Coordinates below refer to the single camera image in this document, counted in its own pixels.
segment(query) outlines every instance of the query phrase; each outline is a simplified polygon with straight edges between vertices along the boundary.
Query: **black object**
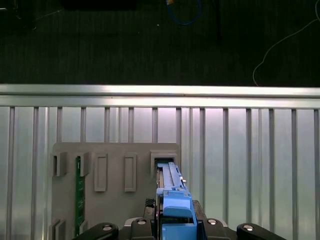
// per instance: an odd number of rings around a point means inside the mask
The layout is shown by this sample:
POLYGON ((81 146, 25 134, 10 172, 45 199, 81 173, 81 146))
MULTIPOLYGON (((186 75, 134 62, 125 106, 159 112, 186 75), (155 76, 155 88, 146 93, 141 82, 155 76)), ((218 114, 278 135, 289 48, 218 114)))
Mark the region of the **black object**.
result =
POLYGON ((136 9, 136 0, 60 0, 66 10, 122 11, 136 9))
MULTIPOLYGON (((193 201, 197 219, 198 240, 285 240, 284 238, 253 223, 240 224, 236 231, 214 218, 207 218, 198 201, 193 201)), ((154 220, 139 218, 121 230, 111 223, 100 223, 73 240, 156 240, 154 220), (112 229, 105 231, 105 226, 112 229)))
POLYGON ((215 10, 215 21, 216 21, 216 43, 221 44, 221 9, 220 0, 212 0, 213 9, 215 10))

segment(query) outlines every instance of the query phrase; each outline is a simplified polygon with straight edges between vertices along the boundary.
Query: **vertical metal bar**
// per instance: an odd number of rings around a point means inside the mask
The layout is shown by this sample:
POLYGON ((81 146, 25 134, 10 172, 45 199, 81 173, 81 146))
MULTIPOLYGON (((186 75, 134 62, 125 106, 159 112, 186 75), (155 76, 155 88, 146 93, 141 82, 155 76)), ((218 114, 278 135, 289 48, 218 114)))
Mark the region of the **vertical metal bar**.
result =
POLYGON ((236 229, 247 215, 247 113, 246 109, 229 109, 229 219, 236 229))
POLYGON ((181 146, 181 108, 176 109, 176 140, 175 142, 181 146))
POLYGON ((292 139, 292 239, 298 240, 298 156, 297 156, 297 111, 291 111, 292 139))
POLYGON ((0 107, 0 239, 6 237, 10 108, 0 107))
POLYGON ((157 113, 157 142, 175 143, 177 141, 177 110, 159 108, 157 113))
POLYGON ((190 160, 191 160, 191 132, 190 132, 190 109, 181 108, 181 173, 183 178, 191 183, 190 160))
POLYGON ((62 115, 58 115, 59 109, 57 107, 49 107, 47 110, 47 117, 48 123, 47 128, 45 129, 45 134, 47 136, 46 142, 46 162, 45 162, 45 169, 46 169, 46 183, 45 183, 45 216, 44 216, 44 240, 47 239, 48 233, 48 226, 52 223, 52 177, 51 177, 51 165, 48 163, 50 159, 50 154, 53 151, 54 144, 58 141, 58 119, 62 119, 62 115))
POLYGON ((223 109, 223 220, 229 224, 229 110, 223 109))
POLYGON ((129 126, 128 126, 128 142, 133 143, 134 142, 134 109, 129 108, 129 126))
POLYGON ((224 111, 205 109, 205 198, 207 216, 224 219, 224 111))
POLYGON ((275 233, 293 238, 292 111, 274 110, 275 233))
POLYGON ((261 165, 260 211, 261 226, 270 229, 270 111, 259 109, 259 162, 261 165))
POLYGON ((120 113, 118 107, 110 107, 109 110, 109 143, 119 142, 120 113))
POLYGON ((203 161, 201 159, 201 113, 199 108, 191 109, 191 181, 190 192, 195 200, 203 205, 203 161))
POLYGON ((158 142, 158 109, 152 109, 152 142, 158 142))
POLYGON ((119 111, 119 142, 129 142, 129 108, 121 107, 119 111))
POLYGON ((249 196, 248 199, 251 199, 251 204, 248 204, 247 208, 251 208, 251 219, 247 221, 250 223, 261 225, 261 187, 262 187, 262 164, 261 164, 261 131, 260 131, 260 125, 261 125, 261 109, 252 109, 251 110, 251 116, 250 117, 250 124, 248 123, 247 119, 247 134, 248 136, 248 149, 247 149, 247 155, 248 160, 251 160, 249 164, 251 166, 248 166, 248 171, 250 173, 250 176, 248 178, 250 179, 250 188, 251 190, 248 190, 249 196))
POLYGON ((276 229, 276 213, 275 213, 275 111, 269 110, 269 146, 270 146, 270 231, 275 232, 276 229))
POLYGON ((204 212, 206 212, 206 176, 205 176, 205 144, 206 144, 206 115, 205 115, 205 109, 200 109, 200 196, 201 196, 201 202, 203 206, 204 212))
POLYGON ((80 117, 80 142, 86 141, 86 120, 87 120, 87 109, 85 107, 81 108, 80 117))
POLYGON ((316 240, 315 195, 315 112, 312 109, 296 111, 296 223, 299 240, 316 240))
POLYGON ((56 142, 62 142, 62 107, 57 108, 56 117, 56 142))
POLYGON ((14 176, 14 144, 15 144, 15 108, 10 108, 9 120, 9 146, 8 146, 8 178, 6 194, 6 223, 5 239, 11 240, 12 236, 12 206, 13 206, 13 176, 14 176))
POLYGON ((319 110, 314 111, 314 187, 315 187, 315 239, 320 239, 320 121, 319 110))
POLYGON ((109 142, 110 109, 104 109, 104 142, 109 142))
POLYGON ((246 156, 247 156, 247 169, 246 169, 246 221, 252 222, 252 111, 246 110, 246 156))
POLYGON ((62 109, 62 141, 80 142, 81 108, 64 107, 62 109))
POLYGON ((135 143, 152 143, 153 109, 135 107, 133 113, 133 141, 135 143))
POLYGON ((11 238, 30 239, 34 108, 16 107, 14 117, 11 238))
POLYGON ((31 163, 31 226, 30 239, 36 236, 36 207, 37 207, 37 152, 38 152, 38 128, 39 108, 33 109, 33 138, 32 138, 32 163, 31 163))
POLYGON ((85 141, 100 143, 103 143, 105 141, 104 107, 86 108, 85 141))
POLYGON ((47 236, 47 164, 48 164, 48 123, 49 108, 39 107, 37 120, 36 144, 36 201, 35 201, 35 228, 34 239, 46 239, 47 236))

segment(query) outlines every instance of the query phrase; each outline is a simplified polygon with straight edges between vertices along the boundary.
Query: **white cable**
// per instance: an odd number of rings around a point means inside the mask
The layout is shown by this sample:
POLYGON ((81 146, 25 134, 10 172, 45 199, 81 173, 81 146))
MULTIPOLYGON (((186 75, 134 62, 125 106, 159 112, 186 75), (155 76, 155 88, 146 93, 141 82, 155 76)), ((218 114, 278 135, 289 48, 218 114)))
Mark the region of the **white cable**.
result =
POLYGON ((309 27, 309 26, 310 26, 311 24, 313 24, 314 22, 317 22, 318 20, 319 20, 319 22, 320 22, 320 17, 319 17, 319 15, 318 15, 318 3, 319 3, 319 2, 320 2, 320 0, 316 1, 316 3, 315 3, 315 15, 316 15, 316 18, 317 18, 317 19, 312 20, 312 21, 309 22, 307 25, 305 25, 303 28, 301 28, 300 30, 296 31, 296 32, 293 33, 293 34, 290 34, 290 35, 286 36, 285 38, 281 39, 281 40, 278 41, 277 43, 273 44, 273 45, 266 51, 266 53, 265 53, 265 55, 264 55, 264 57, 263 57, 262 62, 260 62, 260 63, 255 67, 255 69, 253 70, 253 73, 252 73, 252 79, 253 79, 253 82, 254 82, 254 84, 255 84, 256 86, 259 86, 259 85, 258 85, 257 82, 256 82, 255 73, 256 73, 257 69, 258 69, 262 64, 265 63, 266 57, 267 57, 268 53, 271 51, 271 49, 273 49, 273 48, 274 48, 276 45, 278 45, 279 43, 282 43, 284 40, 286 40, 286 39, 288 39, 288 38, 291 38, 291 37, 293 37, 294 35, 299 34, 300 32, 302 32, 303 30, 305 30, 307 27, 309 27))
POLYGON ((320 22, 320 16, 318 14, 318 3, 320 2, 320 0, 316 1, 315 3, 315 15, 316 15, 316 18, 319 20, 320 22))
POLYGON ((63 9, 64 9, 64 8, 61 8, 61 9, 59 9, 58 11, 54 11, 54 12, 48 13, 48 14, 46 14, 46 15, 40 16, 40 17, 36 18, 36 19, 34 20, 34 22, 35 22, 35 21, 38 21, 39 19, 42 19, 42 18, 44 18, 44 17, 50 16, 50 15, 52 15, 52 14, 57 14, 57 13, 61 12, 63 9))

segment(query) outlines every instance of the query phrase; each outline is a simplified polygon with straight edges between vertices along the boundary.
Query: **rectangular slot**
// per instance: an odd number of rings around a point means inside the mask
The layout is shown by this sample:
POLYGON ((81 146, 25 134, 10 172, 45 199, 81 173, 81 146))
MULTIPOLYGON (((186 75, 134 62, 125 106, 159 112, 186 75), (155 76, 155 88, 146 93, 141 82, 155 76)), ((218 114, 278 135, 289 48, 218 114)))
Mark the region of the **rectangular slot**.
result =
POLYGON ((137 188, 137 155, 124 156, 124 191, 135 192, 137 188))
POLYGON ((94 162, 94 191, 107 190, 108 154, 98 154, 94 162))
POLYGON ((59 152, 51 155, 52 175, 62 177, 67 173, 67 153, 59 152))
POLYGON ((63 220, 55 226, 55 240, 66 239, 66 221, 63 220))
POLYGON ((53 156, 53 175, 57 176, 58 158, 53 156))
POLYGON ((56 240, 56 226, 60 223, 60 220, 56 220, 49 226, 48 240, 56 240))
POLYGON ((169 162, 176 162, 177 154, 175 151, 171 150, 161 150, 155 151, 151 150, 151 169, 150 169, 150 177, 153 178, 155 176, 155 170, 157 168, 157 164, 167 164, 169 162))
POLYGON ((84 177, 89 173, 89 153, 81 153, 80 158, 80 176, 84 177))

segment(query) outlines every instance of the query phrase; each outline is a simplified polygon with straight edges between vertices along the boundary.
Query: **blue plastic part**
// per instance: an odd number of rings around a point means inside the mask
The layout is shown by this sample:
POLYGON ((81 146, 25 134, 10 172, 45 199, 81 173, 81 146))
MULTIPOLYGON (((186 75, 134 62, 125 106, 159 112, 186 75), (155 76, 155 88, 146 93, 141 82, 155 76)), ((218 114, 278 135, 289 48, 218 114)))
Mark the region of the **blue plastic part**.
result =
POLYGON ((182 181, 182 175, 173 162, 159 163, 162 169, 164 188, 156 194, 163 196, 163 216, 191 218, 193 223, 173 223, 162 225, 162 240, 197 240, 197 219, 192 203, 192 195, 182 181))

